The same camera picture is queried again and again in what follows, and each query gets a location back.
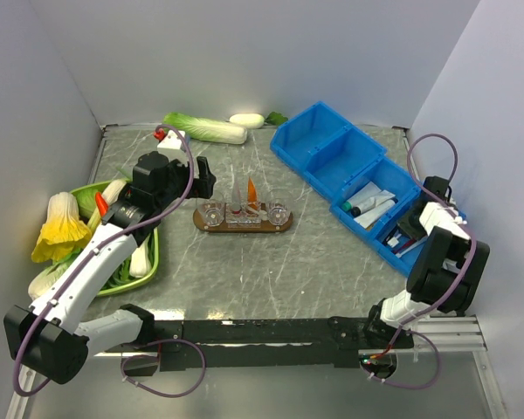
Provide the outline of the clear acrylic toothbrush holder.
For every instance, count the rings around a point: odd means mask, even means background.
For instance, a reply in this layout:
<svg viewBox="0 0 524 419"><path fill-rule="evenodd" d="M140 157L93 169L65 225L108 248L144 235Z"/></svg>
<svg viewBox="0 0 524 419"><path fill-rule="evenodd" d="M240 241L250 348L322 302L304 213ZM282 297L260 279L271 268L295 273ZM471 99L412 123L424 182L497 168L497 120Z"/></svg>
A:
<svg viewBox="0 0 524 419"><path fill-rule="evenodd" d="M243 210L239 215L231 213L230 204L225 204L225 222L228 228L254 230L262 227L263 219L245 210L245 206L248 204L243 205Z"/></svg>

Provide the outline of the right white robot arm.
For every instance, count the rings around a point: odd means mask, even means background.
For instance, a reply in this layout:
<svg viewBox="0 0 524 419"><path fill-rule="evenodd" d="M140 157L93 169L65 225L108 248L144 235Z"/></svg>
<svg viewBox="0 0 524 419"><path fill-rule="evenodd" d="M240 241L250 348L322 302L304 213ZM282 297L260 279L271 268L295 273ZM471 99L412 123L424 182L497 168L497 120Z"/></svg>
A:
<svg viewBox="0 0 524 419"><path fill-rule="evenodd" d="M372 347L384 347L420 319L433 313L464 313L471 305L490 256L476 241L457 208L449 204L450 181L429 176L411 210L424 233L424 246L405 289L372 306L363 328Z"/></svg>

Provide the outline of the clear plastic cup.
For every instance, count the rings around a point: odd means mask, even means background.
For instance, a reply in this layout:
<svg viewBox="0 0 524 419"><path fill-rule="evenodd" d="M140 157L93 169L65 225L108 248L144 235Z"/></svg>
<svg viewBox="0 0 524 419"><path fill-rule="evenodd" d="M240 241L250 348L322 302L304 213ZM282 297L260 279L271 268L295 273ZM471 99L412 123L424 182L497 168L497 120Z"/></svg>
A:
<svg viewBox="0 0 524 419"><path fill-rule="evenodd" d="M224 221L224 202L202 200L196 206L200 217L208 227L217 227Z"/></svg>
<svg viewBox="0 0 524 419"><path fill-rule="evenodd" d="M266 203L268 221L274 226L284 225L291 215L289 205L284 199L273 199Z"/></svg>

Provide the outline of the orange toothpaste tube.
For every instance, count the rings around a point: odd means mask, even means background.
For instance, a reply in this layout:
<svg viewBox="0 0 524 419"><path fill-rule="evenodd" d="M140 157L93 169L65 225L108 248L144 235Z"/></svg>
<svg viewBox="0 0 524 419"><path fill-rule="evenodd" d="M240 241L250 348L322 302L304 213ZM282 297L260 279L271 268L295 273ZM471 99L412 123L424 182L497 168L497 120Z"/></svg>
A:
<svg viewBox="0 0 524 419"><path fill-rule="evenodd" d="M253 210L259 209L259 200L256 187L251 177L248 178L247 183L247 204Z"/></svg>

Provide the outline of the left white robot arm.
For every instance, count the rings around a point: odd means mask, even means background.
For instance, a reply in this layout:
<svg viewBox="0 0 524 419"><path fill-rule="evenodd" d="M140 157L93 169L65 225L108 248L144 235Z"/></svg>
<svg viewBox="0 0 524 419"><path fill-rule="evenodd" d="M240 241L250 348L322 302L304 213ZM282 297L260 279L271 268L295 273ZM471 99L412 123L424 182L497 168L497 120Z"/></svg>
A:
<svg viewBox="0 0 524 419"><path fill-rule="evenodd" d="M110 204L91 242L62 277L25 309L13 306L3 323L18 373L26 366L58 384L69 382L86 360L129 344L143 351L155 340L155 318L127 304L114 314L81 319L114 271L152 235L183 200L212 196L217 178L203 156L182 164L150 152L133 168L131 182Z"/></svg>

